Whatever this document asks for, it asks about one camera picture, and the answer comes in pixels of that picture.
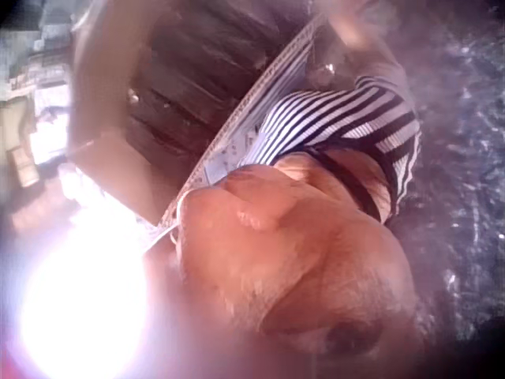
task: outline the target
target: black and white striped top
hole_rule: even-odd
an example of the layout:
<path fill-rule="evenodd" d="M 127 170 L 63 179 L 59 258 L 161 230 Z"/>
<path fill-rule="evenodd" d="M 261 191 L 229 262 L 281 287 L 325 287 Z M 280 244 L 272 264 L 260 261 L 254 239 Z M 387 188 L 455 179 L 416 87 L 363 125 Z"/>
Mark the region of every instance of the black and white striped top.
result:
<path fill-rule="evenodd" d="M 406 76 L 399 65 L 379 63 L 360 76 L 355 87 L 344 92 L 296 92 L 279 101 L 241 166 L 273 165 L 300 151 L 323 164 L 317 151 L 358 150 L 383 169 L 395 214 L 412 178 L 420 136 Z"/>

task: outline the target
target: bright light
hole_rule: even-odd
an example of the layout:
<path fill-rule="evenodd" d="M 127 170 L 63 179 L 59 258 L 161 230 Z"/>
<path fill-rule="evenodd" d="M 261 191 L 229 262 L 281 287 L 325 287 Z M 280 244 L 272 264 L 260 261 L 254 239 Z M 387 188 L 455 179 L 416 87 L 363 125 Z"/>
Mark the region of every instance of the bright light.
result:
<path fill-rule="evenodd" d="M 49 378 L 110 379 L 132 359 L 146 310 L 144 271 L 134 249 L 110 227 L 93 235 L 74 231 L 32 277 L 21 337 Z"/>

